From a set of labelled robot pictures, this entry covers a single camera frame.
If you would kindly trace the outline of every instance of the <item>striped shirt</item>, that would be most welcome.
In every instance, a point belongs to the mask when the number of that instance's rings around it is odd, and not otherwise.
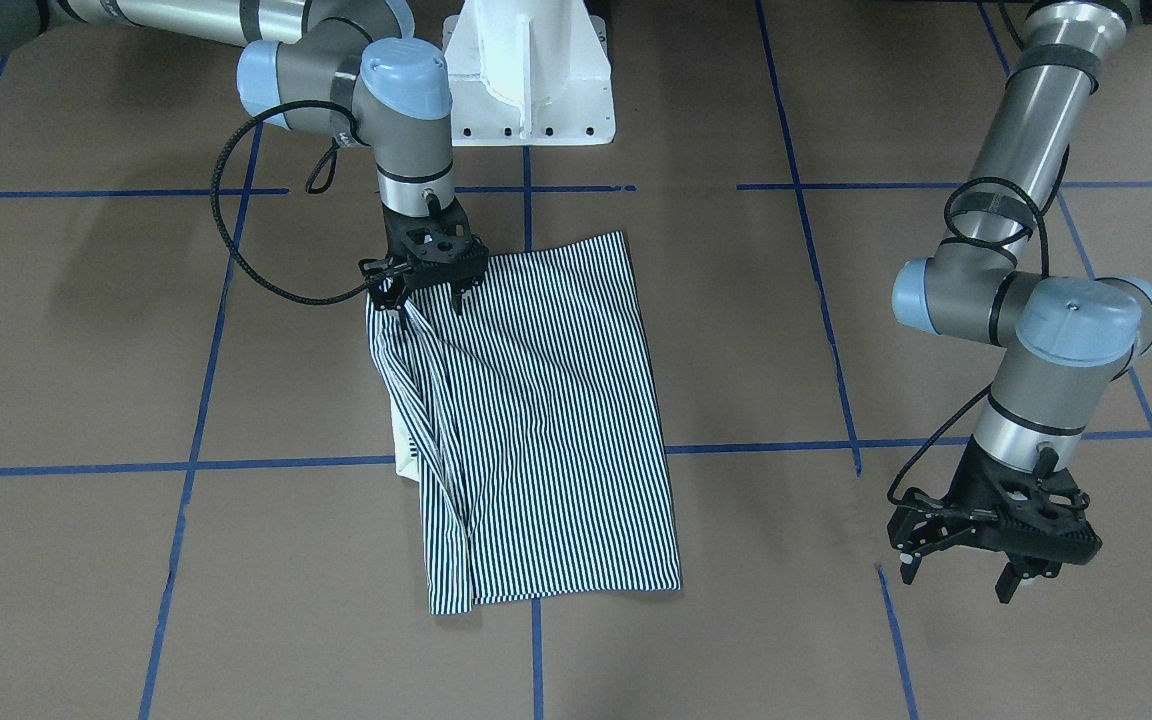
[[[649,350],[621,233],[494,256],[453,313],[367,306],[399,469],[420,483],[430,612],[680,588]]]

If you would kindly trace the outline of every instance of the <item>black and white striped fabric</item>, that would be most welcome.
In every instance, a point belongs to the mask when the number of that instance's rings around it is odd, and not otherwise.
[[[626,238],[495,256],[462,316],[448,295],[417,291],[406,323],[367,306],[399,470],[420,483],[430,612],[680,588]]]

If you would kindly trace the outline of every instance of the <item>blue tape grid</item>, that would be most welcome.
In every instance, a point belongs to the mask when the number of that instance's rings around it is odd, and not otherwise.
[[[1001,41],[998,39],[998,35],[993,24],[988,17],[986,10],[984,10],[983,3],[977,3],[978,13],[983,20],[984,25],[987,29],[990,40],[1000,59],[1000,63],[1006,70],[1010,71],[1009,65],[1007,63],[1005,51],[1002,50]],[[803,222],[803,232],[808,245],[809,259],[812,262],[813,279],[817,282],[818,291],[820,296],[820,311],[823,311],[823,323],[824,328],[826,328],[827,338],[831,343],[833,351],[833,357],[835,357],[835,369],[838,373],[838,393],[840,393],[840,404],[842,406],[842,411],[844,411],[844,418],[847,424],[847,434],[849,437],[842,441],[803,441],[803,442],[782,442],[782,444],[723,444],[723,445],[684,445],[684,446],[672,446],[667,448],[669,455],[696,455],[696,454],[721,454],[721,452],[796,452],[796,450],[850,450],[855,461],[856,470],[861,470],[861,448],[876,448],[876,447],[916,447],[922,445],[923,438],[877,438],[877,439],[861,439],[855,435],[855,427],[851,418],[850,402],[847,400],[846,393],[846,379],[844,373],[842,373],[842,363],[840,355],[838,355],[838,346],[835,338],[833,336],[832,323],[829,319],[828,302],[826,300],[826,291],[824,291],[823,275],[820,275],[819,263],[817,259],[817,253],[814,253],[814,238],[812,234],[812,228],[810,228],[810,220],[806,211],[805,191],[835,191],[835,190],[950,190],[957,187],[955,182],[854,182],[854,183],[806,183],[801,181],[799,169],[797,169],[796,156],[794,152],[793,137],[790,135],[790,127],[788,127],[788,120],[786,115],[783,97],[781,96],[780,79],[776,74],[776,61],[772,53],[771,38],[767,29],[767,20],[765,18],[765,13],[763,9],[761,0],[755,0],[756,14],[758,14],[759,29],[763,39],[763,47],[765,58],[767,58],[768,75],[772,83],[772,91],[774,99],[776,99],[776,111],[781,120],[782,136],[785,141],[785,150],[788,162],[790,164],[791,182],[788,183],[741,183],[737,185],[737,190],[741,191],[761,191],[761,190],[783,190],[793,191],[796,195],[797,205],[799,205],[799,219]],[[3,70],[6,68],[8,60],[0,61],[0,79],[3,77]],[[257,188],[252,187],[253,174],[256,167],[256,159],[259,154],[260,146],[260,135],[257,131],[253,138],[252,149],[250,158],[248,158],[247,177],[242,188],[227,188],[223,190],[223,195],[229,196],[241,196],[242,202],[238,205],[238,221],[236,223],[236,230],[234,232],[234,237],[236,240],[241,238],[242,227],[244,219],[247,219],[247,206],[248,202],[252,196],[268,196],[268,195],[287,195],[288,188]],[[524,182],[521,185],[467,185],[458,188],[458,191],[463,194],[518,194],[524,200],[524,233],[525,233],[525,249],[531,250],[532,237],[531,237],[531,199],[535,194],[546,194],[546,192],[635,192],[637,187],[634,184],[590,184],[590,185],[535,185],[531,183],[531,156],[530,150],[522,150],[522,160],[524,160]],[[1152,188],[1152,181],[1070,181],[1064,183],[1066,188]],[[0,199],[67,199],[71,197],[73,199],[83,199],[83,197],[179,197],[179,196],[206,196],[207,191],[205,188],[142,188],[142,190],[73,190],[73,191],[0,191]],[[1059,197],[1062,214],[1064,214],[1064,220],[1069,223],[1070,233],[1074,236],[1075,245],[1078,248],[1079,256],[1082,256],[1085,270],[1090,275],[1094,274],[1092,271],[1091,259],[1087,258],[1087,251],[1082,242],[1082,237],[1078,234],[1078,228],[1074,222],[1073,214],[1070,213],[1069,205],[1066,204],[1064,196]],[[316,468],[316,467],[355,467],[355,465],[378,465],[378,464],[392,464],[393,456],[378,455],[378,456],[343,456],[343,457],[285,457],[285,458],[253,458],[253,460],[200,460],[200,447],[202,438],[204,437],[204,430],[206,425],[207,406],[211,395],[212,382],[215,379],[217,361],[219,357],[220,341],[223,335],[225,325],[225,301],[228,297],[228,290],[230,282],[233,280],[233,264],[227,265],[225,270],[223,278],[223,289],[221,290],[220,305],[218,308],[218,313],[215,313],[215,328],[212,333],[211,353],[207,361],[207,369],[204,378],[204,387],[202,387],[200,394],[200,406],[198,406],[198,415],[196,420],[196,429],[194,434],[194,440],[191,445],[191,450],[189,452],[189,460],[179,462],[129,462],[129,464],[97,464],[97,465],[52,465],[52,467],[22,467],[22,468],[0,468],[0,477],[12,477],[12,478],[26,478],[26,477],[45,477],[45,475],[60,475],[60,473],[160,473],[161,471],[184,471],[185,478],[182,487],[182,495],[180,495],[179,503],[179,515],[177,515],[177,526],[175,526],[173,535],[173,546],[169,556],[169,570],[168,579],[164,585],[162,598],[160,601],[159,609],[159,621],[156,626],[154,644],[152,644],[150,652],[150,661],[147,661],[146,668],[146,682],[145,688],[143,688],[142,700],[141,700],[141,720],[147,720],[150,717],[150,710],[152,706],[152,697],[154,697],[156,688],[156,676],[157,669],[159,669],[159,662],[161,660],[162,644],[166,632],[166,624],[168,624],[168,619],[170,614],[172,594],[175,588],[175,571],[179,568],[180,551],[182,551],[184,529],[185,529],[185,509],[192,497],[194,482],[197,477],[198,471],[209,470],[236,470],[236,469],[275,469],[275,468]],[[1142,410],[1146,415],[1149,430],[1112,430],[1111,432],[1096,432],[1087,433],[1085,439],[1089,441],[1114,441],[1114,439],[1152,439],[1152,407],[1149,406],[1149,399],[1146,392],[1142,386],[1140,379],[1135,373],[1135,370],[1130,374],[1132,378],[1135,393],[1140,401]],[[965,437],[948,437],[942,439],[945,445],[965,445]],[[916,705],[916,698],[914,694],[914,681],[911,680],[908,659],[905,659],[904,642],[901,639],[900,634],[900,622],[896,616],[895,606],[893,606],[890,599],[890,592],[887,588],[886,574],[882,573],[881,566],[877,568],[879,588],[882,592],[884,606],[887,609],[888,624],[890,624],[892,643],[893,650],[896,652],[897,665],[901,676],[901,684],[905,692],[905,707],[908,708],[909,717],[912,720],[918,719],[918,705]],[[531,630],[532,630],[532,712],[535,712],[535,719],[543,720],[544,718],[544,674],[543,674],[543,615],[541,615],[541,602],[535,600],[531,602]]]

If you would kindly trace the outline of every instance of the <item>white metal stand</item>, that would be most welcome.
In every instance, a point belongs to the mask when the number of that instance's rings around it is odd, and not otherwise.
[[[453,142],[612,142],[616,113],[605,28],[581,0],[467,0],[444,23]]]

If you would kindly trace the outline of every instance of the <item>robotic arm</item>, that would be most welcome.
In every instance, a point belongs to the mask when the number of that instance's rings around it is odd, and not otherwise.
[[[1085,518],[1087,493],[1068,467],[1108,382],[1152,348],[1152,285],[1049,276],[1046,209],[1036,199],[1051,205],[1102,61],[1139,23],[1152,23],[1152,1],[1033,3],[1026,50],[972,179],[946,204],[948,237],[933,258],[910,260],[893,287],[901,323],[1006,349],[993,384],[973,399],[988,403],[946,495],[910,487],[896,498],[922,450],[888,492],[897,509],[887,533],[905,584],[929,553],[960,544],[1000,551],[1009,562],[995,590],[1008,602],[1021,583],[1056,577],[1061,564],[1084,564],[1101,547]],[[1034,233],[1043,273],[1018,272]]]
[[[470,232],[452,174],[447,61],[412,38],[406,0],[0,0],[0,56],[74,23],[156,26],[244,45],[237,75],[248,113],[332,137],[333,154],[370,145],[387,256],[359,264],[358,290],[378,306],[401,306],[411,291],[447,283],[460,309],[463,293],[483,282],[488,250]],[[228,236],[223,227],[221,234]],[[288,300],[326,304],[264,281],[228,238],[227,245],[257,282]]]

